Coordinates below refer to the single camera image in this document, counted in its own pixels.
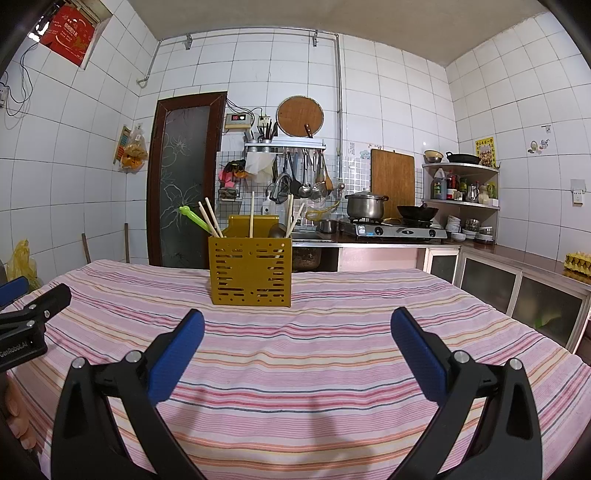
metal screw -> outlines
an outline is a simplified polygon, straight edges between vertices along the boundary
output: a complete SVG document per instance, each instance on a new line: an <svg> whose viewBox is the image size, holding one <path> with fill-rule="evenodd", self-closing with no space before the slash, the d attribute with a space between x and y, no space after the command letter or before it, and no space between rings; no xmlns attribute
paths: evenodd
<svg viewBox="0 0 591 480"><path fill-rule="evenodd" d="M468 355L464 350L458 350L453 354L453 357L459 364L466 364L470 359L470 355Z"/></svg>
<svg viewBox="0 0 591 480"><path fill-rule="evenodd" d="M86 360L84 360L81 356L79 356L79 357L75 358L74 361L72 362L72 367L73 368L82 368L85 363L86 363Z"/></svg>
<svg viewBox="0 0 591 480"><path fill-rule="evenodd" d="M521 370L523 368L523 363L518 358L512 358L509 360L509 365L513 370Z"/></svg>
<svg viewBox="0 0 591 480"><path fill-rule="evenodd" d="M139 352L137 350L132 350L127 355L125 355L125 359L130 364L135 364L135 363L139 362L141 360L141 358L142 358L142 352Z"/></svg>

wooden stick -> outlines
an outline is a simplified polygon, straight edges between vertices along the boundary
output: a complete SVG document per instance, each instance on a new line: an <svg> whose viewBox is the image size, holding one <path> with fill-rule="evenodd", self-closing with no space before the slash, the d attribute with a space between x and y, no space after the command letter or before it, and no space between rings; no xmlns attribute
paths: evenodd
<svg viewBox="0 0 591 480"><path fill-rule="evenodd" d="M129 224L124 225L125 232L125 263L129 263Z"/></svg>
<svg viewBox="0 0 591 480"><path fill-rule="evenodd" d="M203 208L202 203L197 202L197 204L199 205L199 211L201 212L201 215L203 215L203 220L205 220L205 223L207 224L209 231L212 233L213 236L219 237L219 235L216 232L216 229L213 227L211 221L209 220L209 217L207 216L207 212L205 211L205 208Z"/></svg>
<svg viewBox="0 0 591 480"><path fill-rule="evenodd" d="M302 202L300 205L300 209L298 210L298 212L295 214L294 217L294 221L291 223L289 229L287 230L287 232L285 232L285 238L289 238L289 236L291 235L294 227L296 226L297 221L300 219L300 215L302 210L304 209L304 207L306 206L305 202Z"/></svg>
<svg viewBox="0 0 591 480"><path fill-rule="evenodd" d="M86 234L82 233L82 246L84 247L84 254L86 255L86 263L90 263L90 252L88 251L88 242L86 241Z"/></svg>
<svg viewBox="0 0 591 480"><path fill-rule="evenodd" d="M254 228L255 219L255 193L251 192L251 217L249 220L248 238L252 238L252 230Z"/></svg>
<svg viewBox="0 0 591 480"><path fill-rule="evenodd" d="M209 203L209 199L207 197L205 197L205 203L207 203L207 208L209 209L209 213L212 214L213 225L216 228L216 232L219 233L220 238L223 238L223 233L220 230L220 226L217 224L216 214L214 213L213 208L212 208L212 204Z"/></svg>

chopstick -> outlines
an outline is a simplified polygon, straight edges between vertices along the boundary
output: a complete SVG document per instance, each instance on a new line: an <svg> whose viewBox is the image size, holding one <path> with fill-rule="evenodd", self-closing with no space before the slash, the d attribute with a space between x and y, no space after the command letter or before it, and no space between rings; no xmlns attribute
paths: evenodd
<svg viewBox="0 0 591 480"><path fill-rule="evenodd" d="M209 220L209 217L208 217L207 213L205 212L205 208L203 208L202 203L197 202L197 204L199 205L199 211L201 212L201 215L203 215L203 219L205 220L205 223L209 227L209 231L212 233L213 236L219 237L219 235L216 232L216 229L213 227L211 221Z"/></svg>
<svg viewBox="0 0 591 480"><path fill-rule="evenodd" d="M223 238L223 233L220 230L220 226L217 224L216 214L213 213L212 204L209 203L209 199L207 197L205 197L205 203L207 203L207 208L209 209L209 213L212 214L212 220L213 220L213 224L214 224L214 226L216 228L216 232L219 233L220 238Z"/></svg>

paper poster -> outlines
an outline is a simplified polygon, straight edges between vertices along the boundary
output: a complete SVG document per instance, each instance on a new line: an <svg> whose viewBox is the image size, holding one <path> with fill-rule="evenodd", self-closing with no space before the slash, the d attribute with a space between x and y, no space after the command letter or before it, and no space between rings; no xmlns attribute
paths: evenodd
<svg viewBox="0 0 591 480"><path fill-rule="evenodd" d="M496 168L495 139L490 137L476 140L476 156L480 157L481 165Z"/></svg>

wooden cutting board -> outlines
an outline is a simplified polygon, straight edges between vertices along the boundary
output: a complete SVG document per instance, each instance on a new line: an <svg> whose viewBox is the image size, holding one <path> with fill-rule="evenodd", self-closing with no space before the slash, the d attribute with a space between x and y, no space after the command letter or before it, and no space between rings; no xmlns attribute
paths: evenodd
<svg viewBox="0 0 591 480"><path fill-rule="evenodd" d="M384 204L384 218L400 218L398 205L414 205L414 158L372 150L371 191L390 197Z"/></svg>

